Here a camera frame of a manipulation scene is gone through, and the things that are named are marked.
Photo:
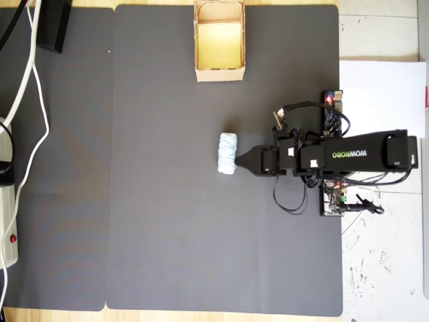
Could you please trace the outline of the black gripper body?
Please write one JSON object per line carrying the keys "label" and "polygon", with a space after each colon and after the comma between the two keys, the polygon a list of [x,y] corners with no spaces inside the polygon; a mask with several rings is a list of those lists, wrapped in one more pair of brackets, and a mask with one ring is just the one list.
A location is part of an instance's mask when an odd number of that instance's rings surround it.
{"label": "black gripper body", "polygon": [[294,167],[296,142],[286,136],[275,137],[272,146],[264,145],[260,150],[260,175],[287,175],[287,170]]}

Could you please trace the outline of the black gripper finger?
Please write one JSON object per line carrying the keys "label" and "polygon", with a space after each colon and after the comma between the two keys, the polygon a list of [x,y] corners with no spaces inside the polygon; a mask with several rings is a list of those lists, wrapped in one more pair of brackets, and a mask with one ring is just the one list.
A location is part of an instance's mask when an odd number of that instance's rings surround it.
{"label": "black gripper finger", "polygon": [[258,161],[248,161],[248,160],[236,160],[235,164],[238,167],[248,170],[255,176],[259,176],[259,162]]}
{"label": "black gripper finger", "polygon": [[259,159],[259,146],[254,146],[248,152],[240,156],[237,156],[235,158],[235,161],[236,162],[255,162],[257,159]]}

